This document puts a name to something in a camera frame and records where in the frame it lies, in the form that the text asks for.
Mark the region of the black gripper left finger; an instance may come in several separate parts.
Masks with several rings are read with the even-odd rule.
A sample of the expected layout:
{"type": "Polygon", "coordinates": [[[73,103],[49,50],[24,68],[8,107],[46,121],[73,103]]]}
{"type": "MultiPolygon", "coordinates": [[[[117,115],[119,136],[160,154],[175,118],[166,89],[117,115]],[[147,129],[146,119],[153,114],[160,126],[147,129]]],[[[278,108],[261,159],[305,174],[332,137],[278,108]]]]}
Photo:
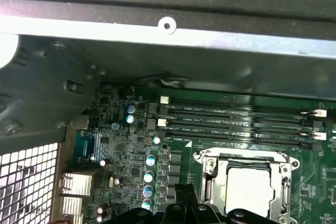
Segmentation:
{"type": "Polygon", "coordinates": [[[126,223],[186,223],[189,184],[176,184],[175,203],[168,204],[163,210],[152,213],[144,208],[134,208],[125,213],[126,223]]]}

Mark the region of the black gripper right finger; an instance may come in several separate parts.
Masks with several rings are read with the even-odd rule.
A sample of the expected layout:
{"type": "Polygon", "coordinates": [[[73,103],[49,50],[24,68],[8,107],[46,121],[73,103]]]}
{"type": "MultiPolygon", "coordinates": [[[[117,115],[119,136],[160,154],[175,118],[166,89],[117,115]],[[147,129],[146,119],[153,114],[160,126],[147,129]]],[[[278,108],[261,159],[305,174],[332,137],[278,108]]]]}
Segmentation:
{"type": "Polygon", "coordinates": [[[211,205],[200,204],[192,184],[186,184],[185,223],[266,223],[266,218],[245,209],[234,209],[222,215],[211,205]]]}

